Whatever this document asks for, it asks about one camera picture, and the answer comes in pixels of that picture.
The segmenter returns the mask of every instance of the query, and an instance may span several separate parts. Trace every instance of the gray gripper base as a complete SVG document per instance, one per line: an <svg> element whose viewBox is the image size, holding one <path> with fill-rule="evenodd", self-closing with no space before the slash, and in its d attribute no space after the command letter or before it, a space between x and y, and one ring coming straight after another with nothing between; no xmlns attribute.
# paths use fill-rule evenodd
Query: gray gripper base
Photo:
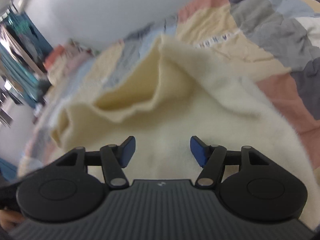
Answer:
<svg viewBox="0 0 320 240"><path fill-rule="evenodd" d="M44 224L27 220L11 232L16 240L306 240L298 220L257 224L228 212L216 195L190 180L136 180L112 191L102 205L77 221Z"/></svg>

